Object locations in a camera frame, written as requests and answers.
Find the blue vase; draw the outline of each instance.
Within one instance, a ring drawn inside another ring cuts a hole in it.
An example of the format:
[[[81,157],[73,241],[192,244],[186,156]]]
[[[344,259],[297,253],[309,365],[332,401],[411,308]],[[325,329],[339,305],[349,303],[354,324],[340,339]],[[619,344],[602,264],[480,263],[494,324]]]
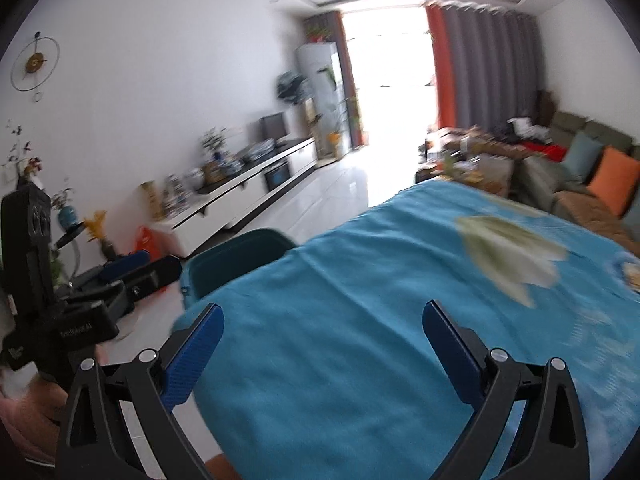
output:
[[[69,229],[78,223],[78,213],[76,213],[76,209],[71,205],[65,205],[58,212],[58,223],[65,233],[69,231]]]

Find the curtain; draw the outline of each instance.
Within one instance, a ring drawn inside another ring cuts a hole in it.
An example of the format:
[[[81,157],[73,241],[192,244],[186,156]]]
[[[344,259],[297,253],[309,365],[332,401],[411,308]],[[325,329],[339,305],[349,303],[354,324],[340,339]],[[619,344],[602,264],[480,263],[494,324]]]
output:
[[[309,30],[310,27],[324,28],[329,32],[325,40],[335,43],[338,58],[340,59],[344,97],[348,99],[346,106],[349,116],[351,147],[357,148],[362,146],[364,144],[364,138],[360,125],[360,109],[358,108],[358,97],[356,94],[356,83],[353,79],[353,70],[351,68],[351,58],[349,57],[349,51],[347,49],[347,37],[344,33],[344,26],[342,25],[342,14],[338,10],[332,10],[332,12],[312,16],[305,20],[305,28]]]
[[[491,131],[512,117],[537,118],[544,66],[535,18],[460,4],[429,4],[427,17],[437,84],[446,86],[438,88],[442,126]]]
[[[427,18],[433,41],[433,62],[436,68],[436,94],[438,96],[438,128],[456,126],[456,88],[451,66],[449,37],[442,8],[427,6]]]

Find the wall clock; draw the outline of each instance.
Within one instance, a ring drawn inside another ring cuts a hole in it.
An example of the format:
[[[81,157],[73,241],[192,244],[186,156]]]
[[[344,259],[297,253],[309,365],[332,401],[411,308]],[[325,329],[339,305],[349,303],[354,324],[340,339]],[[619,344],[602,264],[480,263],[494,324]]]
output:
[[[51,77],[60,59],[60,45],[53,38],[41,37],[39,32],[22,49],[11,68],[11,85],[18,92],[31,92],[33,101],[42,99],[37,89]]]

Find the blue tablecloth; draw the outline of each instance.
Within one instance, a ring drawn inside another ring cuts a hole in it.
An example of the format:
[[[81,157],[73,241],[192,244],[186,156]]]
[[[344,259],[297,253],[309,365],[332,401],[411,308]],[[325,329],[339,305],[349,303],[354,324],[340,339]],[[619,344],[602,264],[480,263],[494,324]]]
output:
[[[422,332],[431,299],[489,348],[568,362],[601,479],[639,424],[626,261],[561,219],[425,182],[214,291],[176,328],[209,302],[224,310],[194,394],[244,480],[428,478],[471,415]]]

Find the orange pillow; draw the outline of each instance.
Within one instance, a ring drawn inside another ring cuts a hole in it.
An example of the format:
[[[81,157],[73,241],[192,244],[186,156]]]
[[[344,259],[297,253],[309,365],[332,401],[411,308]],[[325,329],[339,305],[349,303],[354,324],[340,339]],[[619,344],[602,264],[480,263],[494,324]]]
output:
[[[619,217],[625,212],[639,177],[640,161],[607,146],[588,188]]]

